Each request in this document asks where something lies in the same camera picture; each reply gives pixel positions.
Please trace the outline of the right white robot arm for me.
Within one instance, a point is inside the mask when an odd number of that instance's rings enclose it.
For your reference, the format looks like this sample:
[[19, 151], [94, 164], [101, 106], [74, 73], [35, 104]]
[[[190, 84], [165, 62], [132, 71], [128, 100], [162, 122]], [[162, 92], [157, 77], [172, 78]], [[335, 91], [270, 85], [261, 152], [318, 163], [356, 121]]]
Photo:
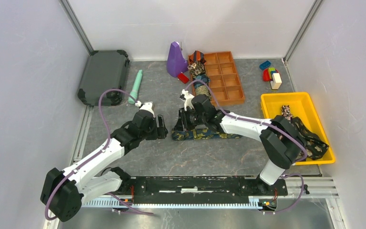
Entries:
[[194, 96], [186, 90], [180, 95], [178, 131], [192, 131], [206, 126], [213, 134], [240, 135], [257, 140], [264, 146], [268, 162], [258, 175], [256, 189], [263, 195], [275, 189], [275, 183], [306, 151], [306, 140], [295, 126], [282, 115], [273, 119], [256, 119], [216, 109], [204, 95]]

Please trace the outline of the navy yellow floral tie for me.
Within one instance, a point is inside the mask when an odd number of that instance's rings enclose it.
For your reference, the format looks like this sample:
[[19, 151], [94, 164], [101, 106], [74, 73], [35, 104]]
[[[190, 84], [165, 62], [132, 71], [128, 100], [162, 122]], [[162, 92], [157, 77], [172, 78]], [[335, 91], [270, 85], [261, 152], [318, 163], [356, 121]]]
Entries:
[[199, 128], [194, 130], [181, 130], [177, 127], [172, 129], [172, 140], [188, 141], [188, 140], [208, 140], [208, 139], [238, 139], [242, 138], [238, 134], [227, 134], [212, 131], [209, 128]]

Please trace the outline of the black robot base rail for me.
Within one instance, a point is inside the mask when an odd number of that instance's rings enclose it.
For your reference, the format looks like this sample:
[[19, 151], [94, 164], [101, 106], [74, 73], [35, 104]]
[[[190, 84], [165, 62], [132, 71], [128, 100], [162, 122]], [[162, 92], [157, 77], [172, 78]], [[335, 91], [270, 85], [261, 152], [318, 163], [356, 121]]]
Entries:
[[134, 204], [245, 204], [249, 197], [287, 196], [283, 179], [269, 186], [256, 177], [132, 177], [113, 194]]

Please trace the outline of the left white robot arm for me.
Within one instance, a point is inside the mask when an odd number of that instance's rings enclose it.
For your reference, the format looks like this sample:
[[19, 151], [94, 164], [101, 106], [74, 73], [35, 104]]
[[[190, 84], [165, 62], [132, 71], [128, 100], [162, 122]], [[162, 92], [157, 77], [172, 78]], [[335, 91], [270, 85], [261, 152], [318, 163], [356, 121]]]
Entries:
[[84, 203], [98, 196], [114, 191], [126, 194], [131, 182], [119, 175], [117, 169], [102, 177], [97, 177], [97, 174], [137, 148], [141, 141], [165, 139], [167, 134], [163, 116], [141, 108], [131, 121], [114, 130], [100, 147], [81, 161], [63, 170], [51, 169], [45, 177], [40, 197], [46, 206], [46, 219], [66, 222]]

